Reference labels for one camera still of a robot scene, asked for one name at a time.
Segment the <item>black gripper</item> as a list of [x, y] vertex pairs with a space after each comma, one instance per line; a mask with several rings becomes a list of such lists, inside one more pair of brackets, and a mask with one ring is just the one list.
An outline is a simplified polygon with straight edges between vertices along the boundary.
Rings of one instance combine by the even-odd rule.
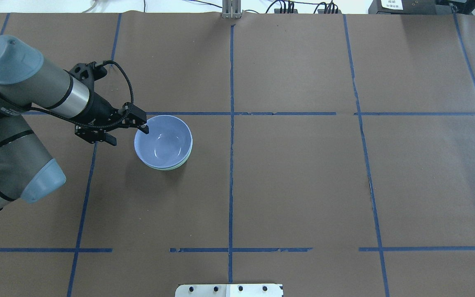
[[117, 139], [105, 130], [133, 127], [144, 134], [149, 134], [147, 114], [133, 104], [133, 93], [130, 93], [130, 101], [125, 103], [121, 109], [117, 109], [98, 93], [92, 92], [89, 103], [82, 111], [82, 126], [91, 130], [99, 130], [97, 141], [111, 146], [117, 146]]

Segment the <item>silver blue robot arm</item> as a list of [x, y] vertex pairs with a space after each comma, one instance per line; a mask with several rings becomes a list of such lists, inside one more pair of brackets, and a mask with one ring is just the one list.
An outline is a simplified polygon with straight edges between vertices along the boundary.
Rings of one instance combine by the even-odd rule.
[[137, 128], [149, 133], [145, 111], [130, 101], [114, 108], [94, 90], [113, 60], [76, 64], [67, 71], [38, 49], [12, 35], [0, 35], [0, 211], [18, 199], [34, 203], [58, 190], [66, 176], [24, 113], [37, 111], [74, 124], [74, 134], [87, 143], [117, 140], [110, 131]]

